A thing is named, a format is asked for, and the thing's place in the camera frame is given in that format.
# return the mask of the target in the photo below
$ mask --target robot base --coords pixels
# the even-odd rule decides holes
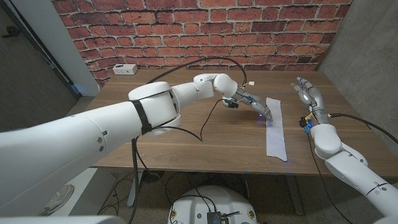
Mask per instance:
[[[230,224],[257,224],[256,214],[253,206],[240,194],[236,193],[226,187],[215,185],[201,186],[197,188],[200,195],[210,198],[216,206],[217,212],[221,215],[233,212],[239,212],[228,217]],[[189,190],[185,195],[198,195],[195,189]],[[214,206],[211,201],[205,199],[210,206],[210,210],[214,212]],[[207,224],[208,207],[200,197],[184,197],[174,202],[172,209],[170,209],[167,223],[170,223],[170,214],[172,213],[171,221],[180,224]]]

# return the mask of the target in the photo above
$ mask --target electrical outlet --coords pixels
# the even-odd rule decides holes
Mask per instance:
[[[136,64],[116,64],[113,67],[113,72],[117,75],[133,75],[137,70]]]

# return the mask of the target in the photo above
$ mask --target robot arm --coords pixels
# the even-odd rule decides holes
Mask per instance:
[[[361,192],[384,216],[398,212],[398,190],[378,176],[370,168],[364,156],[342,143],[336,128],[329,124],[320,92],[307,80],[297,77],[300,85],[292,83],[300,99],[310,105],[309,110],[316,123],[308,121],[315,143],[315,153],[330,172]]]
[[[226,74],[202,74],[172,87],[151,83],[131,91],[127,102],[0,133],[0,216],[39,214],[69,180],[141,134],[170,131],[154,127],[178,126],[180,110],[213,97],[213,90],[229,98],[238,84]]]

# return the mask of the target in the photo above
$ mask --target red brick wall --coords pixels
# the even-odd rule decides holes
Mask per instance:
[[[53,0],[100,85],[116,63],[170,68],[210,55],[246,70],[311,71],[352,0]],[[188,69],[235,70],[210,60]]]

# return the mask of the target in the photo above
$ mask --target sneaker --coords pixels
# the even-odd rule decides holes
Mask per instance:
[[[42,213],[39,216],[51,215],[53,212],[62,208],[62,206],[65,205],[72,196],[74,189],[74,186],[70,184],[63,186],[57,193],[55,193],[50,201],[45,204],[45,207],[42,209]]]

